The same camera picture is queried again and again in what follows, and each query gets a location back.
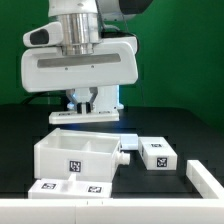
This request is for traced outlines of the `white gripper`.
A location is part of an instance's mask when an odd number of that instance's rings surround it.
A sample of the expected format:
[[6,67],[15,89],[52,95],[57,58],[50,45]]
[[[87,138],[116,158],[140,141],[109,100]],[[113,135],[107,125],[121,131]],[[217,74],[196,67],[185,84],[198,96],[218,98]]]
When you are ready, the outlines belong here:
[[60,47],[29,49],[21,60],[22,85],[28,92],[67,90],[66,96],[77,113],[83,110],[74,89],[90,87],[88,104],[92,111],[98,87],[136,82],[137,47],[137,38],[129,36],[105,38],[90,55],[63,56]]

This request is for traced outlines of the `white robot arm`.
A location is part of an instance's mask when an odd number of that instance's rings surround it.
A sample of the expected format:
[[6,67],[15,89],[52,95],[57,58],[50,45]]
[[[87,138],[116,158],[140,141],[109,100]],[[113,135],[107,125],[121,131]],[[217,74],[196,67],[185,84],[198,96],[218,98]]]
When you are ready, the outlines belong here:
[[23,36],[21,79],[28,92],[64,91],[77,114],[113,113],[117,87],[138,79],[135,35],[113,26],[153,0],[48,0],[50,22]]

